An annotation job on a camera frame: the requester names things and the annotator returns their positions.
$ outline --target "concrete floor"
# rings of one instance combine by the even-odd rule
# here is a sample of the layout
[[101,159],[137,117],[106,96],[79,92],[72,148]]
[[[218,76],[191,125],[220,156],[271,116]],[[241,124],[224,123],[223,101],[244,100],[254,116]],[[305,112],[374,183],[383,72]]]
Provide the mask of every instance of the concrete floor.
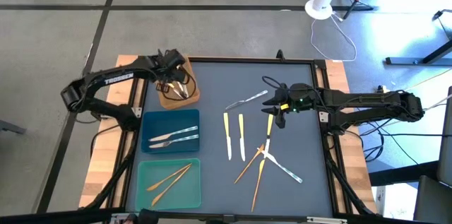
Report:
[[[234,4],[304,5],[308,0],[113,0],[114,5]],[[355,41],[356,62],[345,64],[352,92],[371,92],[384,84],[404,89],[445,68],[385,66],[384,57],[423,57],[448,38],[433,13],[451,0],[363,0],[378,6],[373,13],[353,13],[340,27]],[[105,0],[0,0],[0,4],[104,4]],[[333,5],[348,5],[333,0]],[[24,136],[0,133],[0,215],[31,212],[66,116],[60,90],[81,74],[100,11],[0,11],[0,119],[28,129]],[[312,20],[294,11],[112,11],[99,45],[93,71],[114,66],[118,54],[154,54],[178,48],[204,56],[322,59],[310,45]],[[331,20],[317,21],[314,42],[330,57],[349,59],[352,48]],[[428,106],[445,96],[451,75],[415,90]],[[441,131],[444,109],[438,107],[414,124],[390,132]],[[90,119],[88,115],[80,119]],[[97,125],[76,124],[50,211],[76,209],[89,163],[89,142]],[[397,138],[418,162],[436,160],[438,138]],[[365,138],[365,148],[379,142]],[[411,165],[386,140],[383,155],[370,170]]]

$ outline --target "teal plastic tray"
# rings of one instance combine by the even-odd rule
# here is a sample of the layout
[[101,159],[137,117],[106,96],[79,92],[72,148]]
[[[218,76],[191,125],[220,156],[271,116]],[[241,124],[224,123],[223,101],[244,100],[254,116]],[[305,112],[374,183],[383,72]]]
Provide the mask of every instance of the teal plastic tray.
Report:
[[[152,191],[146,189],[191,163],[190,169],[151,208],[153,199],[181,173],[169,178]],[[201,166],[199,159],[143,161],[138,165],[135,207],[153,210],[198,208],[201,205]]]

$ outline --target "table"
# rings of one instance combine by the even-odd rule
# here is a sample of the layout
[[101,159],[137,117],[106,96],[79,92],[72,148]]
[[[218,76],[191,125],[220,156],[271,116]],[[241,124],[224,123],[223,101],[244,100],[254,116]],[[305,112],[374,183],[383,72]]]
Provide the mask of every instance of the table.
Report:
[[[137,58],[136,55],[119,55],[117,59],[117,66],[130,64]],[[326,61],[326,68],[328,74],[328,82],[331,88],[338,89],[348,93],[348,84],[345,77],[345,70],[342,62]],[[319,78],[319,86],[323,87],[324,82],[321,80],[321,70],[317,69],[316,74]],[[136,86],[136,96],[133,100],[133,106],[137,107],[140,101],[140,93],[143,88],[143,80],[138,81]],[[107,95],[107,102],[111,102],[115,105],[124,104],[129,102],[129,97],[132,89],[132,80],[123,81],[121,83],[113,84],[109,87]],[[114,126],[116,121],[114,119],[103,120],[100,123],[99,130],[106,129],[110,126]],[[356,127],[350,128],[351,131],[357,132]],[[125,152],[129,149],[129,145],[132,139],[133,133],[126,135]],[[121,137],[121,129],[112,129],[104,134],[100,134],[97,137],[93,156],[90,161],[88,173],[85,179],[85,185],[83,187],[79,206],[86,206],[89,204],[99,193],[105,184],[111,177],[114,165],[119,150],[119,139]],[[361,141],[352,134],[346,134],[340,136],[340,145],[343,154],[343,162],[345,166],[345,172],[347,180],[358,195],[363,200],[366,206],[376,212],[374,198],[371,192],[371,185],[369,181],[369,175],[367,172],[367,166],[362,152]],[[112,205],[118,206],[120,203],[120,197],[123,193],[124,175],[119,180],[116,187],[114,198],[112,199]],[[342,189],[339,182],[335,179],[335,190],[338,200],[338,210],[341,213],[345,213],[345,202]]]

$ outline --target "wooden board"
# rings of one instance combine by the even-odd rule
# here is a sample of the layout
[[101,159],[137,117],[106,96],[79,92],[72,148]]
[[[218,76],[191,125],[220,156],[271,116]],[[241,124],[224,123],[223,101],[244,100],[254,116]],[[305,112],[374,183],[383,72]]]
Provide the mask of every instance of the wooden board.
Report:
[[[119,55],[117,60],[117,66],[130,64],[136,59],[136,55]],[[333,89],[341,90],[345,93],[349,92],[347,78],[345,77],[345,70],[342,62],[326,61],[328,81],[330,87]],[[322,86],[321,75],[319,75],[319,85]],[[107,101],[112,102],[115,105],[127,103],[129,100],[129,94],[131,91],[132,80],[116,83],[110,86]],[[141,88],[143,82],[138,84],[136,91],[136,98],[134,106],[138,106],[140,98]],[[102,121],[99,130],[108,128],[116,124],[114,119],[108,119]],[[356,127],[350,128],[351,131],[358,132]],[[83,188],[82,196],[80,199],[80,206],[86,206],[89,204],[99,193],[113,173],[114,161],[117,155],[119,138],[121,136],[121,130],[119,128],[100,134],[96,140],[96,144],[93,151],[93,157],[90,161],[88,173],[86,175],[85,186]],[[132,133],[127,135],[126,149],[130,145]],[[345,171],[347,180],[358,195],[363,200],[366,206],[373,212],[376,212],[374,198],[371,192],[371,185],[369,175],[367,173],[367,166],[364,160],[364,154],[361,148],[361,141],[352,134],[346,134],[340,137],[340,144],[343,152],[343,159],[345,165]],[[124,180],[121,178],[118,182],[117,191],[115,194],[113,206],[119,206],[119,197],[121,196],[122,184]],[[338,206],[341,213],[345,212],[345,205],[343,202],[343,193],[337,180],[335,181],[336,193],[338,195]]]

